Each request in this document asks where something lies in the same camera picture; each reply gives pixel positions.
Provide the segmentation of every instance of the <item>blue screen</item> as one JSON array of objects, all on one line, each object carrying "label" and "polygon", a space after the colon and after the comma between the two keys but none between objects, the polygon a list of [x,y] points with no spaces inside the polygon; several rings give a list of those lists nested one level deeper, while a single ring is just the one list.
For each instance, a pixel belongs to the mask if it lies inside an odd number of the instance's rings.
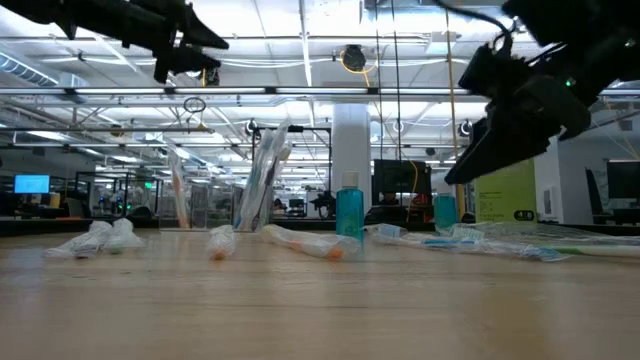
[{"label": "blue screen", "polygon": [[13,192],[16,194],[48,194],[49,175],[16,175]]}]

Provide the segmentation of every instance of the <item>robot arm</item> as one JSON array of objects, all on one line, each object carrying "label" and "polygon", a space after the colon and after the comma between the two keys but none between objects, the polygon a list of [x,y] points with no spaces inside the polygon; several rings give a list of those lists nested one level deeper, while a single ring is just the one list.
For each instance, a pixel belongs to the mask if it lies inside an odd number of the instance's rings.
[{"label": "robot arm", "polygon": [[502,48],[487,44],[476,51],[459,85],[490,102],[487,116],[473,126],[469,148],[445,177],[449,184],[542,154],[552,136],[578,136],[591,125],[588,107],[602,90],[617,79],[640,79],[635,1],[508,0],[502,10],[548,50],[532,59],[512,56],[511,34],[500,24]]},{"label": "robot arm", "polygon": [[[164,84],[167,73],[220,67],[201,47],[228,49],[229,44],[209,30],[185,0],[0,0],[0,5],[40,23],[55,23],[70,40],[78,27],[151,50],[157,58],[154,78]],[[184,36],[174,46],[176,34]]]}]

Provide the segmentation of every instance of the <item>white column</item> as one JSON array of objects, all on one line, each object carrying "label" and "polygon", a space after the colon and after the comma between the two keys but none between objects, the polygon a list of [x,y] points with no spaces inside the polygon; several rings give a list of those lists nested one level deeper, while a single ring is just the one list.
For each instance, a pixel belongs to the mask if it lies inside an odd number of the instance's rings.
[{"label": "white column", "polygon": [[333,172],[331,190],[342,189],[342,173],[358,172],[364,211],[371,208],[371,133],[368,104],[333,105]]}]

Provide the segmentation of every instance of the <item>plastic container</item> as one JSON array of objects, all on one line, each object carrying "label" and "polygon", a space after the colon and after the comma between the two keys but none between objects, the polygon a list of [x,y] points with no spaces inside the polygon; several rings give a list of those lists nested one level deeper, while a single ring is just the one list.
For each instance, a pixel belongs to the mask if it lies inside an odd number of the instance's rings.
[{"label": "plastic container", "polygon": [[451,227],[458,222],[456,198],[451,196],[450,191],[448,186],[438,189],[438,196],[433,199],[436,231],[439,233],[448,233]]},{"label": "plastic container", "polygon": [[364,194],[358,189],[358,173],[342,174],[342,190],[336,199],[336,233],[364,242]]}]

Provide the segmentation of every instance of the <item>clear plastic bag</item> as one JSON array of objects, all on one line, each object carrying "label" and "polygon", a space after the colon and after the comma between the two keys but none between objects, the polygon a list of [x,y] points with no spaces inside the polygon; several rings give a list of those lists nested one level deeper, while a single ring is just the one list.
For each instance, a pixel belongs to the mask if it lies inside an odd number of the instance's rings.
[{"label": "clear plastic bag", "polygon": [[47,249],[45,257],[51,258],[90,258],[95,257],[109,239],[113,227],[103,221],[94,221],[89,226],[89,231],[77,236],[57,248]]},{"label": "clear plastic bag", "polygon": [[504,243],[526,243],[563,254],[640,258],[640,237],[609,236],[564,226],[528,223],[456,224],[453,232],[474,231]]},{"label": "clear plastic bag", "polygon": [[144,242],[133,233],[133,224],[127,219],[120,219],[113,223],[113,229],[103,249],[111,254],[120,254],[127,248],[144,247]]},{"label": "clear plastic bag", "polygon": [[559,261],[568,255],[544,247],[526,243],[489,240],[480,232],[452,230],[449,237],[404,232],[401,237],[389,236],[386,224],[367,227],[367,236],[382,245],[401,245],[427,250],[441,250],[462,254],[488,254],[515,257],[525,260]]},{"label": "clear plastic bag", "polygon": [[176,216],[180,229],[189,229],[189,217],[187,209],[188,193],[187,185],[182,174],[182,158],[178,156],[178,149],[171,145],[169,149],[169,167],[171,169],[171,183],[176,197]]},{"label": "clear plastic bag", "polygon": [[272,244],[334,261],[346,259],[359,249],[358,240],[354,238],[293,231],[276,225],[265,226],[260,235],[264,241]]},{"label": "clear plastic bag", "polygon": [[224,225],[211,230],[211,239],[207,243],[207,256],[211,260],[224,260],[236,251],[236,236],[233,226]]},{"label": "clear plastic bag", "polygon": [[272,201],[267,194],[291,154],[291,146],[285,143],[289,125],[290,121],[284,121],[275,132],[267,130],[262,135],[242,194],[239,215],[233,219],[236,231],[258,232],[267,223]]}]

